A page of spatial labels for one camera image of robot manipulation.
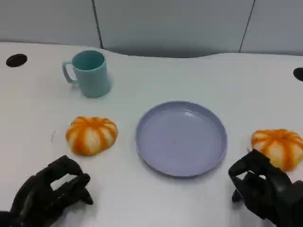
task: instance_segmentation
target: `plate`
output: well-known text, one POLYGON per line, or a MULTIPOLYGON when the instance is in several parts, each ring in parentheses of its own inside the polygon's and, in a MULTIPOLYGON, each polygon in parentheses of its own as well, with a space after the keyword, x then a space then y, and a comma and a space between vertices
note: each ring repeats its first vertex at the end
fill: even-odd
POLYGON ((148 111, 136 129, 139 156, 152 168, 179 177, 216 167, 227 150, 220 119, 194 103, 175 101, 148 111))

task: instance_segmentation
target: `teal mug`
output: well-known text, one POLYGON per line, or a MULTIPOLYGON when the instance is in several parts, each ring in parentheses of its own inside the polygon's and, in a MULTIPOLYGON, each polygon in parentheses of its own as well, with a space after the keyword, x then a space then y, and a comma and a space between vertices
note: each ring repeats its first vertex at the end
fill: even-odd
POLYGON ((98 51, 80 52, 72 61, 63 62, 62 69, 67 82, 78 84, 86 97, 100 97, 110 90, 105 57, 98 51), (77 80, 71 79, 68 75, 66 70, 68 64, 72 64, 77 80))

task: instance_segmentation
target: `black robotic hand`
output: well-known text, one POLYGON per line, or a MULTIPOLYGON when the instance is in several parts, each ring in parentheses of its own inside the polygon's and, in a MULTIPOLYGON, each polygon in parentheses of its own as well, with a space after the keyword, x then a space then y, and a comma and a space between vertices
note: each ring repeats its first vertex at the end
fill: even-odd
POLYGON ((62 156, 22 185, 10 212, 0 212, 0 226, 49 227, 68 206, 78 201, 93 204, 85 188, 89 181, 89 175, 84 174, 75 161, 62 156), (51 183, 66 174, 76 177, 53 190, 51 183))
POLYGON ((253 150, 229 169, 236 186, 232 202, 244 201, 245 206, 262 219, 278 227, 303 226, 303 182, 292 183, 281 169, 253 150), (243 180, 238 176, 247 173, 243 180))

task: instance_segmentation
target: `pumpkin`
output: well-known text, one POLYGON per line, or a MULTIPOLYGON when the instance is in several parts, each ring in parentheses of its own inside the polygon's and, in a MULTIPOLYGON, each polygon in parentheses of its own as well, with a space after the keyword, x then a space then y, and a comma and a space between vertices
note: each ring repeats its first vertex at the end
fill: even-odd
POLYGON ((283 171, 293 170, 303 158, 303 140, 286 129, 258 130, 251 136, 251 144, 283 171))
POLYGON ((109 119, 80 116, 71 123, 66 140, 75 154, 92 156, 111 147, 117 135, 117 126, 109 119))

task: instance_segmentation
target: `white table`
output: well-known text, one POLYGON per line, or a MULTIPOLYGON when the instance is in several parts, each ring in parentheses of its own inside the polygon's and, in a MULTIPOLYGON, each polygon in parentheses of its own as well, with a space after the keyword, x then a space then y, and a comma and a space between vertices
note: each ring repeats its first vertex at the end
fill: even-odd
MULTIPOLYGON (((227 53, 169 59, 100 50, 114 86, 104 98, 87 99, 61 70, 62 61, 85 49, 91 48, 0 44, 0 210, 10 209, 30 175, 70 154, 62 142, 66 125, 79 115, 97 115, 117 123, 118 139, 93 158, 70 154, 90 174, 88 190, 95 204, 71 209, 58 226, 264 226, 244 206, 232 208, 234 187, 227 171, 246 154, 256 129, 287 128, 303 136, 303 83, 293 76, 303 57, 227 53), (5 61, 15 53, 26 54, 28 61, 9 68, 5 61), (171 100, 201 104, 222 120, 228 151, 215 170, 195 179, 171 179, 138 158, 134 132, 139 118, 171 100)), ((303 180, 303 164, 290 176, 303 180)))

